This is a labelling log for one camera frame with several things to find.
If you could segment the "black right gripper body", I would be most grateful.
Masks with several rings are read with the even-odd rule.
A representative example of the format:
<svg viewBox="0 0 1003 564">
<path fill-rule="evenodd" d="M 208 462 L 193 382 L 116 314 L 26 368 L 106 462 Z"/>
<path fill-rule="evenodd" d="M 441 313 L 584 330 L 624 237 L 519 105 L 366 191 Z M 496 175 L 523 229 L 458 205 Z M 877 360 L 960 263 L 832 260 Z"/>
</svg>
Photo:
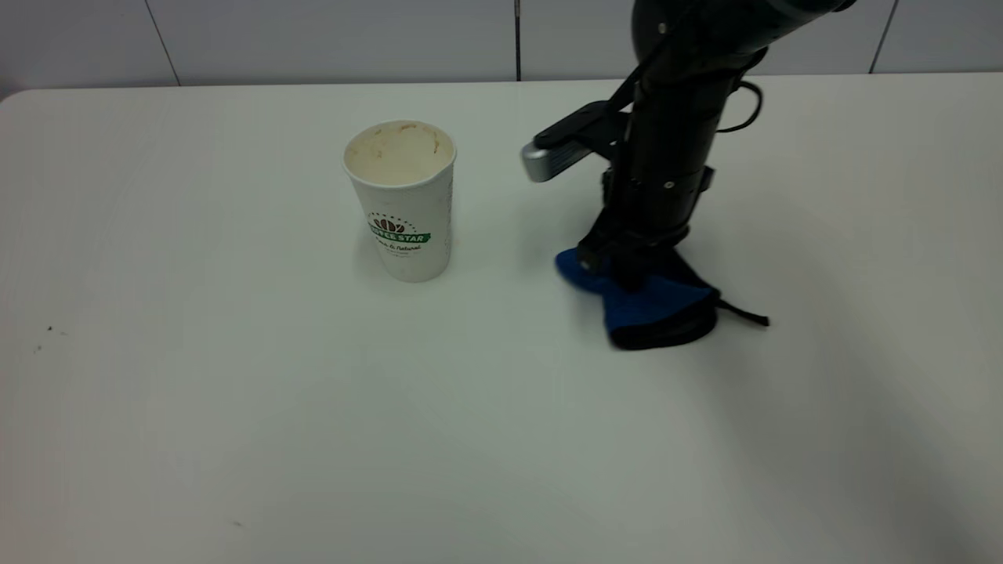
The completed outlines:
<svg viewBox="0 0 1003 564">
<path fill-rule="evenodd" d="M 733 74 L 642 78 L 602 220 L 603 250 L 670 247 L 690 233 Z"/>
</svg>

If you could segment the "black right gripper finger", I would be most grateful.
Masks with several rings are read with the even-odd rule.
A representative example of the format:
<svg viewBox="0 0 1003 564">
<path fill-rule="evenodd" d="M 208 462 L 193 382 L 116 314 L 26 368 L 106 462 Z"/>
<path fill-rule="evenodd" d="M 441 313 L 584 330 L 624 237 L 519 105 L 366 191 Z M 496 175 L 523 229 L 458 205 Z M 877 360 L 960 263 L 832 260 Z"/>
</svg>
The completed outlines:
<svg viewBox="0 0 1003 564">
<path fill-rule="evenodd" d="M 657 272 L 657 243 L 623 247 L 615 254 L 615 282 L 627 292 L 640 291 Z"/>
<path fill-rule="evenodd" d="M 619 247 L 617 229 L 590 229 L 577 245 L 577 264 L 584 271 L 596 274 Z"/>
</svg>

